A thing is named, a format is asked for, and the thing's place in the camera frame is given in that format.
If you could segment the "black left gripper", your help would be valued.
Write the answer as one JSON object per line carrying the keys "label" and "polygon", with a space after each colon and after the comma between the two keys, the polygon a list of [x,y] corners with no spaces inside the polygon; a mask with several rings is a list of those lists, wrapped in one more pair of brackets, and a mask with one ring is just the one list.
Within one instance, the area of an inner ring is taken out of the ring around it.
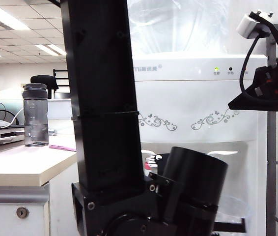
{"label": "black left gripper", "polygon": [[245,218],[241,218],[240,223],[236,222],[215,222],[214,232],[232,232],[232,233],[245,233],[246,222]]}

